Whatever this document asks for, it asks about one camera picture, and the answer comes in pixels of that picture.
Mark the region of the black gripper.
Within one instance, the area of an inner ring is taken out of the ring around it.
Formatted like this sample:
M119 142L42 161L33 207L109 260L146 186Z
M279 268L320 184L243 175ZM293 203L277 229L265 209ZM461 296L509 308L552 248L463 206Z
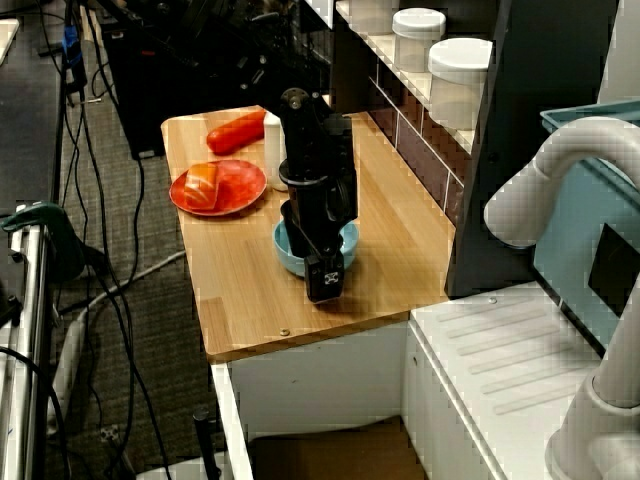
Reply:
M358 216L353 165L309 179L295 175L290 162L279 167L289 199L280 207L294 256L304 258L305 285L313 303L338 298L344 286L341 229Z

